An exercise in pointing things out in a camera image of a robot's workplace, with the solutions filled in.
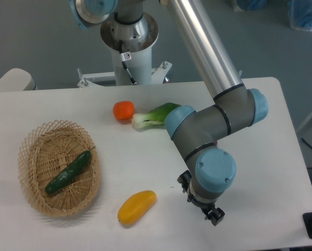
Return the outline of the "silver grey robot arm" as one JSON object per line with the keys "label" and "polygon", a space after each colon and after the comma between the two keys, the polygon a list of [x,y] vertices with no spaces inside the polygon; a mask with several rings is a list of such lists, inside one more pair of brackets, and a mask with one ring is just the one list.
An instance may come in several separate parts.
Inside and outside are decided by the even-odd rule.
{"label": "silver grey robot arm", "polygon": [[[263,120],[268,103],[259,90],[243,84],[201,1],[161,4],[172,15],[214,100],[214,105],[198,112],[190,106],[174,109],[165,128],[188,167],[178,178],[188,201],[217,225],[225,214],[215,202],[232,184],[236,164],[216,142]],[[118,86],[163,82],[165,67],[153,72],[151,66],[157,23],[144,12],[142,1],[70,1],[69,5],[80,28],[101,26]]]}

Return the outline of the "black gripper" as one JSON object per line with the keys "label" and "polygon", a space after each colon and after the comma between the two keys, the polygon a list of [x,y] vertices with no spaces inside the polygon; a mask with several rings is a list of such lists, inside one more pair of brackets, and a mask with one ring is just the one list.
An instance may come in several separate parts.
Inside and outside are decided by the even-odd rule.
{"label": "black gripper", "polygon": [[186,170],[177,179],[177,182],[182,187],[182,192],[187,193],[187,201],[201,209],[205,215],[204,219],[206,221],[211,221],[214,226],[218,225],[219,222],[223,220],[225,212],[221,208],[215,207],[215,202],[217,199],[206,199],[199,196],[193,189],[191,178],[192,175],[190,171]]}

